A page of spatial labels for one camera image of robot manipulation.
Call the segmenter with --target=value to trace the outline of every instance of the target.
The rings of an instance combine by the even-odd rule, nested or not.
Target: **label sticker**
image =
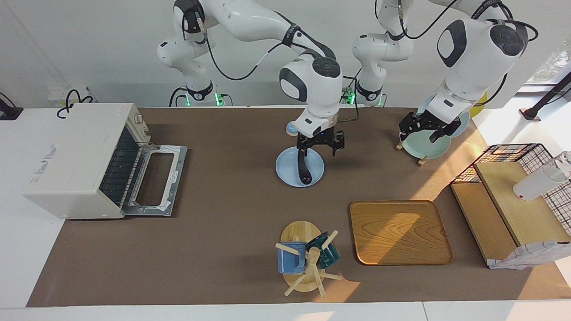
[[[40,167],[36,170],[36,172],[34,173],[35,175],[30,180],[30,185],[37,185],[39,183],[43,173],[46,171],[48,165],[50,164],[50,160],[54,157],[57,151],[58,151],[58,146],[56,144],[52,144],[46,156],[44,156],[44,158],[40,162]]]
[[[168,174],[168,182],[169,183],[176,183],[177,179],[178,179],[178,171],[170,172]]]
[[[160,211],[166,211],[167,208],[169,207],[169,205],[172,204],[171,201],[167,200],[166,202],[162,203],[161,205],[157,206],[157,209],[159,209]]]
[[[121,115],[125,115],[125,112],[127,111],[128,105],[126,104],[121,104],[121,107],[119,107],[119,110],[117,111],[117,115],[121,116]]]

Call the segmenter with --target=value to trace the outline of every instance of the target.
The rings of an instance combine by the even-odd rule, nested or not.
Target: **wooden tray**
[[[365,265],[445,265],[454,254],[429,200],[351,203],[355,251]]]

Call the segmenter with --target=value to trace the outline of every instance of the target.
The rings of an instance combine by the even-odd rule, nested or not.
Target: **toaster oven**
[[[132,103],[76,103],[23,196],[62,219],[170,216],[187,147],[154,145]],[[172,154],[162,199],[137,202],[152,155]]]

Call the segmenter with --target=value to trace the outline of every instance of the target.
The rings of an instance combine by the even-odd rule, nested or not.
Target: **wooden step shelf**
[[[517,246],[484,185],[452,183],[451,189],[484,260],[507,258]]]
[[[513,192],[513,186],[527,176],[519,163],[476,163],[475,168],[516,245],[569,241],[569,235],[542,197],[525,201]]]

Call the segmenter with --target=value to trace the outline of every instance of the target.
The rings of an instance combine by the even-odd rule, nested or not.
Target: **yellow plate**
[[[478,103],[483,103],[483,102],[485,102],[485,101],[487,101],[487,100],[488,100],[488,92],[486,91],[486,92],[484,93],[484,96],[482,96],[482,98],[477,102],[477,104],[478,104]],[[472,117],[476,116],[477,114],[479,114],[485,107],[486,107],[486,105],[482,105],[482,106],[479,106],[479,107],[472,107],[472,108],[470,109],[470,118],[472,118]]]

